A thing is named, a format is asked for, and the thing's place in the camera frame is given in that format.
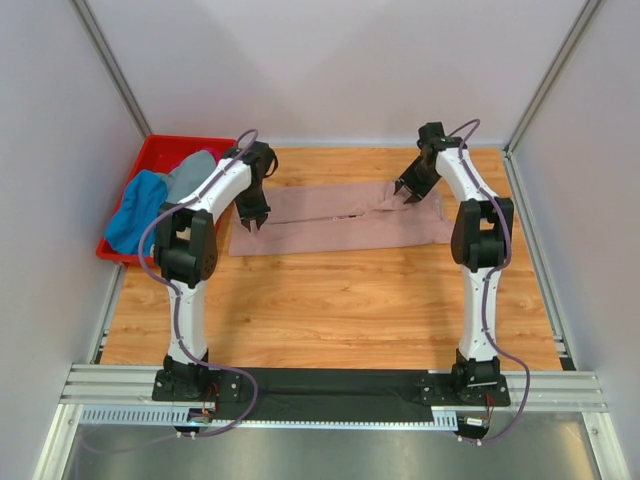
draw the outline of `wood grain surface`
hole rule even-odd
[[[278,149],[265,187],[396,178],[416,149]],[[509,185],[498,150],[472,159],[499,195]],[[443,180],[446,212],[458,209]],[[459,267],[448,245],[229,257],[230,211],[218,233],[205,329],[211,361],[235,366],[447,369],[463,324]],[[498,294],[498,342],[532,369],[560,370],[536,277],[517,219],[513,262]],[[139,267],[125,277],[102,363],[160,365],[169,345],[166,289]],[[519,369],[503,359],[503,369]]]

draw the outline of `red basket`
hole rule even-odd
[[[150,135],[145,140],[136,163],[133,165],[129,178],[125,185],[128,185],[133,177],[141,170],[150,170],[157,173],[169,173],[181,160],[185,159],[192,153],[200,151],[204,148],[212,148],[214,150],[224,152],[231,148],[235,140],[227,138],[198,138],[198,137],[174,137],[170,135]],[[120,203],[122,195],[118,199],[116,207],[113,209],[115,214]],[[140,265],[137,255],[121,255],[114,252],[111,245],[107,243],[104,237],[100,240],[96,250],[98,257],[105,260],[111,260],[117,264],[124,266]],[[147,265],[154,266],[152,257],[145,257]]]

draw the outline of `gray floor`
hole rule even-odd
[[[506,414],[494,415],[492,431],[508,420]],[[98,427],[86,438],[93,447],[115,449],[167,433],[171,430],[161,427]],[[504,441],[486,447],[461,444],[441,432],[240,428],[220,437],[172,440],[120,455],[96,455],[75,445],[65,478],[600,478],[588,445],[579,414],[526,414]]]

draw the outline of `white panel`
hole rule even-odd
[[[94,249],[142,139],[68,2],[0,3],[0,477],[31,478],[114,267]]]
[[[90,0],[155,133],[504,144],[583,0]]]
[[[640,3],[604,2],[516,159],[581,368],[640,478]]]

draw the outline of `wooden tabletop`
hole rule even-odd
[[[416,149],[278,149],[265,187],[390,180]],[[500,152],[472,151],[489,186],[510,194]],[[442,180],[445,210],[457,203]],[[460,268],[448,245],[229,257],[230,211],[218,233],[205,329],[209,359],[234,366],[448,369],[463,324]],[[170,332],[165,287],[139,267],[127,271],[104,364],[160,365]],[[534,370],[560,370],[551,328],[516,218],[513,261],[498,290],[498,342]],[[502,359],[505,370],[519,369]]]

